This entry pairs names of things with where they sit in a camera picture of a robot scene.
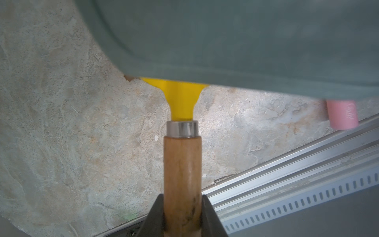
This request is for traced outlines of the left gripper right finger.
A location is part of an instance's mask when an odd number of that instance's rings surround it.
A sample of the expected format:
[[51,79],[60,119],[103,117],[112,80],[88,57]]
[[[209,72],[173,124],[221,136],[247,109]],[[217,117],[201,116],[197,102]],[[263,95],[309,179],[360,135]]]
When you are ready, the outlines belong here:
[[202,195],[202,237],[228,237],[207,195]]

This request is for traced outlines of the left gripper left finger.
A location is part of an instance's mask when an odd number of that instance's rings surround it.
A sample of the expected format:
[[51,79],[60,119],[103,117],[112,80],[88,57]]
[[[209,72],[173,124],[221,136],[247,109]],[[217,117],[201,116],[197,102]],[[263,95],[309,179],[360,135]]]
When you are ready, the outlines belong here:
[[142,224],[137,237],[163,237],[164,236],[164,211],[163,194],[159,194],[155,200],[147,218]]

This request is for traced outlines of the yellow shovel wooden handle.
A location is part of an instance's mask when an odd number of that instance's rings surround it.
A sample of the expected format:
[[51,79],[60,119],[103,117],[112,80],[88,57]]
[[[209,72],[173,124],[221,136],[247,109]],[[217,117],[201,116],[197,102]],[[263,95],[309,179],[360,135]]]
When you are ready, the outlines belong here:
[[205,84],[143,78],[160,89],[170,107],[163,139],[165,237],[201,236],[202,139],[194,107]]

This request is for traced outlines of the purple square shovel front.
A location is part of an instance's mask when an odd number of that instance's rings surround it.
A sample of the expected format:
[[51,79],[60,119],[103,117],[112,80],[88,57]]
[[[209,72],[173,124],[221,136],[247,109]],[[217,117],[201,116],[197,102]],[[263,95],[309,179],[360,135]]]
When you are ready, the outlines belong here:
[[358,113],[355,101],[327,100],[330,127],[335,130],[350,130],[358,127]]

